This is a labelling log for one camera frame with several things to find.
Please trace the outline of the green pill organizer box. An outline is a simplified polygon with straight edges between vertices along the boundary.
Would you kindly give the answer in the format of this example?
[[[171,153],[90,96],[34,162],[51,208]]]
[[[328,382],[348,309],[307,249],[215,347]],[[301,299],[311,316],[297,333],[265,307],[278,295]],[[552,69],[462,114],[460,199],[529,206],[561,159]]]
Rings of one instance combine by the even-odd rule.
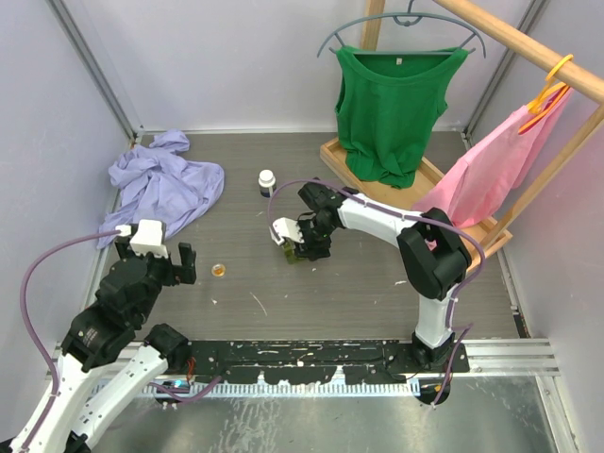
[[[297,257],[295,254],[295,244],[294,243],[285,243],[283,246],[283,251],[284,251],[284,255],[286,258],[286,261],[289,264],[296,264],[300,261],[302,261],[301,258]]]

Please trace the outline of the orange bottle cap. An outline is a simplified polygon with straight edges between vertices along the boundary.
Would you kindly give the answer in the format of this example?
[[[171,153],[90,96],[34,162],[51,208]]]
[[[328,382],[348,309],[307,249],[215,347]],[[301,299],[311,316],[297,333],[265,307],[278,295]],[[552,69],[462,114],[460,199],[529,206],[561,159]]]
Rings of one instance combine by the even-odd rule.
[[[211,267],[210,271],[214,277],[223,277],[226,273],[226,267],[222,263],[217,263]]]

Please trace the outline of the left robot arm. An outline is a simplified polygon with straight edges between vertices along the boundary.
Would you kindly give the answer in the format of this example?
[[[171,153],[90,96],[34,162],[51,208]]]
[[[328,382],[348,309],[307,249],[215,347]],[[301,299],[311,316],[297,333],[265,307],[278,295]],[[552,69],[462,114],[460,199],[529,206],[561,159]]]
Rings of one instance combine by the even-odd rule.
[[[72,321],[42,400],[21,432],[1,443],[2,451],[90,452],[151,381],[188,365],[188,339],[167,324],[155,325],[109,383],[96,387],[147,321],[161,290],[196,280],[196,253],[188,243],[178,246],[179,265],[167,254],[136,253],[127,237],[115,245],[119,259],[94,302]]]

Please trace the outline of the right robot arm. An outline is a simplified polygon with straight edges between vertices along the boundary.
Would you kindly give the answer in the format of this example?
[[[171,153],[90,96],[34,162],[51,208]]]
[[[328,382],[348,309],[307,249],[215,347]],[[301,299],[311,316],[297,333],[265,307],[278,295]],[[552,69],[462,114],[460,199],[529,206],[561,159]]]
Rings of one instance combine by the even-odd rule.
[[[351,189],[335,190],[312,180],[298,196],[309,211],[294,234],[294,255],[316,261],[330,256],[331,234],[357,230],[397,248],[408,282],[419,294],[418,322],[411,336],[417,366],[433,372],[453,347],[451,326],[456,291],[472,259],[460,235],[450,229],[446,214],[395,209]]]

